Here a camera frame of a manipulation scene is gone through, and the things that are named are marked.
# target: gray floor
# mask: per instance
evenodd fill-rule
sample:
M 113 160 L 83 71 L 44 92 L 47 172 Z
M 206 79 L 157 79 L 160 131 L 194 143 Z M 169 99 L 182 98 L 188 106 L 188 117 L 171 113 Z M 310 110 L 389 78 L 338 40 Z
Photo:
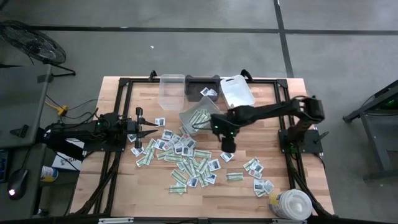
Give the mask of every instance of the gray floor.
M 280 0 L 286 29 L 398 29 L 394 0 Z M 277 28 L 271 0 L 14 0 L 0 12 L 29 24 L 130 27 Z M 231 76 L 248 69 L 254 77 L 286 77 L 278 34 L 204 34 L 148 32 L 47 32 L 67 53 L 64 66 L 76 77 L 56 79 L 49 95 L 63 105 L 96 98 L 105 75 L 148 75 L 151 70 L 198 76 Z M 365 184 L 376 160 L 359 120 L 343 115 L 397 79 L 397 36 L 288 35 L 295 77 L 309 94 L 323 100 L 326 120 L 320 131 L 333 206 L 345 218 L 397 222 L 398 188 Z M 0 63 L 29 65 L 29 59 L 0 42 Z M 87 105 L 75 115 L 94 110 Z M 42 126 L 55 122 L 45 108 Z M 51 194 L 61 215 L 67 197 Z

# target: black mouse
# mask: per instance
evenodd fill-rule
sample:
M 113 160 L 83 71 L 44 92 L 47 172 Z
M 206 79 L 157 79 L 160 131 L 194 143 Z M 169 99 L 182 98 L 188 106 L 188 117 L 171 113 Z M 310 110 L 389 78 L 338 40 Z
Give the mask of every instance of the black mouse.
M 19 169 L 11 174 L 7 186 L 8 196 L 11 200 L 19 200 L 24 196 L 28 173 L 27 169 Z

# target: transparent plastic bin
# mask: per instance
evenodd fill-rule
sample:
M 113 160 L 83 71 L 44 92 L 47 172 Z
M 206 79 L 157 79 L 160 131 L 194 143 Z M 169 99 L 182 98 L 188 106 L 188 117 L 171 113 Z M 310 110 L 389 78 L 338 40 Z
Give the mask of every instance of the transparent plastic bin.
M 183 110 L 185 101 L 185 75 L 163 74 L 160 76 L 158 104 L 163 110 Z
M 220 81 L 228 109 L 238 106 L 253 106 L 254 97 L 246 80 L 241 75 L 225 78 Z
M 193 115 L 195 110 L 200 111 L 202 109 L 206 109 L 211 114 L 212 113 L 221 113 L 220 109 L 218 109 L 218 107 L 207 96 L 202 97 L 201 100 L 197 104 L 192 106 L 191 108 L 187 109 L 184 112 L 181 112 L 180 113 L 180 121 L 182 122 L 185 129 L 187 129 L 187 131 L 190 133 L 191 136 L 195 136 L 195 135 L 199 134 L 199 132 L 201 130 L 198 130 L 198 131 L 194 130 L 192 128 L 191 124 L 189 123 L 189 119 L 191 118 L 191 116 Z M 210 122 L 202 128 L 208 128 L 209 126 L 210 126 Z

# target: fan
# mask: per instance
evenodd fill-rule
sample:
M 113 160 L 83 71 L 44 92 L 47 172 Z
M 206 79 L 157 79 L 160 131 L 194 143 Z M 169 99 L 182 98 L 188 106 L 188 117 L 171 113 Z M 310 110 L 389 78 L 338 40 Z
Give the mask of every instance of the fan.
M 61 46 L 42 32 L 30 30 L 29 25 L 18 21 L 4 21 L 0 23 L 0 35 L 28 57 L 39 60 L 43 64 L 50 64 L 71 72 L 53 75 L 54 77 L 76 75 L 75 71 L 60 66 L 67 59 L 67 55 Z

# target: wooden table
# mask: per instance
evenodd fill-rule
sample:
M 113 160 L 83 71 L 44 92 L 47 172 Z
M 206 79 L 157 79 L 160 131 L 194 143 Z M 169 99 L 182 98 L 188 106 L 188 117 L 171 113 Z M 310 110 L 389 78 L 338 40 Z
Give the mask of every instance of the wooden table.
M 104 77 L 97 107 L 98 114 L 113 111 L 116 92 L 120 77 Z M 304 81 L 301 78 L 288 78 L 290 96 L 306 95 Z M 255 106 L 275 103 L 272 85 L 250 84 L 255 99 Z M 177 111 L 164 111 L 157 103 L 159 93 L 158 83 L 136 83 L 132 88 L 129 115 L 135 117 L 135 108 L 140 106 L 144 110 L 144 117 L 148 121 L 165 117 L 166 128 L 180 135 L 178 130 L 181 122 Z M 119 114 L 122 114 L 124 96 Z M 221 111 L 226 111 L 226 104 L 222 97 L 216 102 Z M 263 179 L 269 179 L 274 185 L 274 192 L 289 189 L 287 169 L 284 155 L 280 152 L 277 131 L 277 118 L 257 121 L 250 126 L 241 128 L 236 136 L 236 153 L 232 161 L 225 163 L 220 157 L 221 143 L 210 132 L 194 137 L 198 144 L 196 149 L 209 150 L 212 159 L 218 158 L 222 169 L 215 171 L 217 180 L 215 185 L 196 188 L 189 187 L 187 194 L 169 194 L 169 185 L 176 184 L 170 176 L 175 163 L 152 160 L 150 166 L 138 168 L 137 159 L 130 151 L 133 145 L 127 140 L 126 151 L 122 153 L 118 179 L 114 194 L 113 217 L 222 217 L 222 218 L 272 218 L 274 215 L 267 206 L 268 196 L 257 198 L 253 192 L 253 177 L 243 169 L 243 164 L 256 156 L 265 167 L 262 171 Z M 163 128 L 143 139 L 145 147 L 151 138 L 159 139 Z M 83 161 L 78 179 L 71 212 L 81 208 L 88 200 L 100 179 L 103 152 L 93 153 Z M 312 154 L 303 154 L 307 184 L 317 200 L 333 213 L 330 193 L 326 181 L 325 171 L 319 158 Z M 227 182 L 225 174 L 228 172 L 243 172 L 244 180 Z M 103 206 L 107 193 L 104 194 Z

